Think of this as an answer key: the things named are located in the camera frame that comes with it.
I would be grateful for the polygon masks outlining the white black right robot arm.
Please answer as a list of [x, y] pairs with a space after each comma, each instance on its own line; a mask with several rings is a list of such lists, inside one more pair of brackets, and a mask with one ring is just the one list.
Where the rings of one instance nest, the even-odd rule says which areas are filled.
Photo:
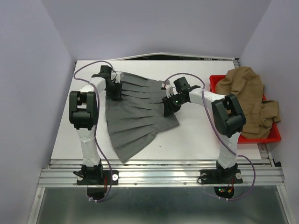
[[231, 178], [231, 167], [236, 164], [236, 149], [246, 118], [237, 97], [220, 95], [204, 90], [198, 85], [190, 86], [185, 77], [174, 81], [174, 85], [162, 84], [166, 96], [162, 99], [164, 116], [180, 110], [185, 103], [198, 104], [205, 108], [212, 129], [220, 141], [215, 177], [220, 182]]

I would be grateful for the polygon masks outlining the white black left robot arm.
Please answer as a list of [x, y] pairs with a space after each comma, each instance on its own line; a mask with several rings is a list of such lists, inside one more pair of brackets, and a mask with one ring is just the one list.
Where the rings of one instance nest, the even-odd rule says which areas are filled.
[[108, 65], [102, 65], [99, 73], [92, 75], [87, 85], [69, 94], [69, 121], [79, 136], [83, 167], [93, 168], [101, 164], [95, 140], [99, 120], [99, 94], [105, 91], [108, 99], [121, 101], [121, 89], [121, 73]]

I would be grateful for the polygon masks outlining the grey pleated skirt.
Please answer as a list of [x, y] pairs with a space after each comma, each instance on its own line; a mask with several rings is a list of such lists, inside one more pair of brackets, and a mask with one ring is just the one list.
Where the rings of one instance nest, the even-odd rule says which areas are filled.
[[107, 98], [105, 115], [113, 150], [125, 163], [179, 121], [175, 115], [164, 117], [161, 80], [123, 72], [121, 82], [121, 101]]

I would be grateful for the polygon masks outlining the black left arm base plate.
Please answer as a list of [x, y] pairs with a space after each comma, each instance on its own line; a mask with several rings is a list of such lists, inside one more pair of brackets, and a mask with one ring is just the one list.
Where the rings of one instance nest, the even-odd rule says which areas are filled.
[[76, 184], [79, 186], [86, 186], [86, 185], [118, 185], [119, 180], [119, 171], [112, 170], [112, 174], [110, 170], [103, 171], [103, 177], [90, 175], [90, 176], [83, 176], [81, 170], [73, 172], [77, 176]]

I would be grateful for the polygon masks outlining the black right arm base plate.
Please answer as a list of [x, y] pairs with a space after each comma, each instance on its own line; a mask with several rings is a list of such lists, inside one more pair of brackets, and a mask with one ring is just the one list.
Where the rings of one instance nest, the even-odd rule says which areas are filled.
[[199, 171], [197, 183], [201, 185], [241, 184], [243, 179], [240, 170], [227, 173], [216, 169], [204, 169]]

